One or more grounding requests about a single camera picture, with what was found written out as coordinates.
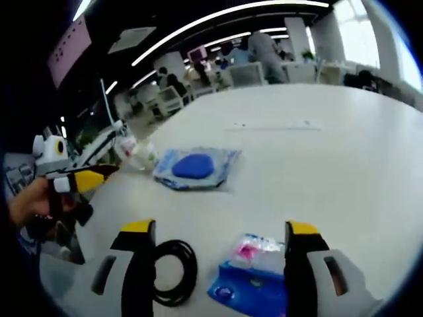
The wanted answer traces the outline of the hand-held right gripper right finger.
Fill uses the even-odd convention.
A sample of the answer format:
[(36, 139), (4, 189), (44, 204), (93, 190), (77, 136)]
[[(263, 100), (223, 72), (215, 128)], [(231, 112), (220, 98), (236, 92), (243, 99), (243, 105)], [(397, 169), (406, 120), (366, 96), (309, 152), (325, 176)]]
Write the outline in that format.
[(374, 316), (382, 307), (361, 269), (314, 225), (287, 221), (285, 243), (287, 316)]

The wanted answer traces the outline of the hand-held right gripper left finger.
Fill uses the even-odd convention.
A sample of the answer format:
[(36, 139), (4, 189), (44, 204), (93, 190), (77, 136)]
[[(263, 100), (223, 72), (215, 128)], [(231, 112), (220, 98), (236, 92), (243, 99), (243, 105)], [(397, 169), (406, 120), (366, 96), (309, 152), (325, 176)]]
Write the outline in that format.
[(125, 224), (106, 251), (88, 261), (83, 316), (152, 316), (155, 220)]

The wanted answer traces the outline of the person's left hand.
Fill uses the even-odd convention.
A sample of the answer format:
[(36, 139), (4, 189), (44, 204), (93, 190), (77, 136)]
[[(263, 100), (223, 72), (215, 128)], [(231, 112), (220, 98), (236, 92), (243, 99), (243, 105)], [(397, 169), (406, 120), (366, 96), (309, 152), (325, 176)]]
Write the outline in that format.
[(44, 177), (35, 179), (7, 205), (17, 229), (25, 227), (35, 216), (50, 217), (52, 212), (48, 198), (48, 180)]

